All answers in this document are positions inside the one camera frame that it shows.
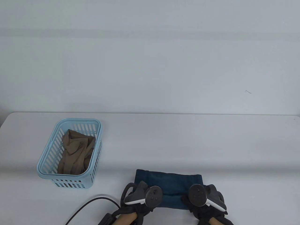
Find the white wall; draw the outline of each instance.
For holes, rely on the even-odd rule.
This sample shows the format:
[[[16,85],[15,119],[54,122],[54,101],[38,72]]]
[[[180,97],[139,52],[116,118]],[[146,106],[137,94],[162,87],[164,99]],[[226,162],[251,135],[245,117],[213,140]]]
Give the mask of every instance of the white wall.
[[[299,7],[0,0],[0,123],[14,111],[299,114]]]

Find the vr controller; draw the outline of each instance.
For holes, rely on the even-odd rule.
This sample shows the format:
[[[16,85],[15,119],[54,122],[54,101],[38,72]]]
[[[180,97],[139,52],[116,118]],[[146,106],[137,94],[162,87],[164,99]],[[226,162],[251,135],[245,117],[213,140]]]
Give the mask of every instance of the vr controller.
[[[135,191],[126,196],[129,188],[135,188]],[[144,181],[141,181],[138,186],[134,183],[126,186],[121,196],[121,205],[145,204],[149,208],[155,208],[162,199],[163,191],[159,186],[148,187]],[[98,225],[112,225],[116,221],[116,216],[119,215],[119,213],[115,214],[116,212],[107,213]]]
[[[205,187],[200,184],[192,185],[188,192],[188,198],[193,205],[198,207],[207,205],[212,206],[222,212],[227,210],[223,195],[217,191],[213,184]]]

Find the gloved hand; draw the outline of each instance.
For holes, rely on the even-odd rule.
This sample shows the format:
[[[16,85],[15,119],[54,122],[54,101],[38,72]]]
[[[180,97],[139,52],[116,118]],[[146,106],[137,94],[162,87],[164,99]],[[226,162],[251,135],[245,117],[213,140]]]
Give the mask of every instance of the gloved hand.
[[[133,205],[126,205],[124,203],[124,199],[129,188],[135,189],[137,188],[137,185],[135,183],[129,183],[126,186],[121,196],[121,203],[120,203],[121,208],[115,211],[112,215],[115,217],[120,214],[131,214],[135,212],[137,214],[137,219],[134,220],[131,223],[131,225],[142,225],[144,221],[144,216],[152,212],[154,208],[150,208],[146,206],[146,204],[140,204],[140,203],[133,204]]]
[[[192,212],[194,216],[199,220],[198,225],[209,224],[209,220],[213,217],[219,222],[223,223],[224,225],[233,225],[233,223],[230,220],[224,217],[225,215],[228,215],[226,211],[222,212],[212,206],[207,205],[204,205],[202,207],[195,206],[190,202],[188,196],[186,195],[183,195],[181,197],[181,201],[189,208],[190,212]]]

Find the white table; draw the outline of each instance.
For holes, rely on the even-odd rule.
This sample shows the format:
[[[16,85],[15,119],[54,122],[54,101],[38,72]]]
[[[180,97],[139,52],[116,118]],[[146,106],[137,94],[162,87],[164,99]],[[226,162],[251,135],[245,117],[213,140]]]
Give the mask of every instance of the white table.
[[[94,185],[58,188],[36,173],[57,121],[96,118],[103,149]],[[136,169],[202,174],[236,225],[300,222],[300,118],[262,115],[13,113],[0,129],[0,224],[65,224],[88,199],[120,198]],[[98,224],[116,207],[97,200],[70,223]],[[157,208],[144,225],[195,224],[188,211]]]

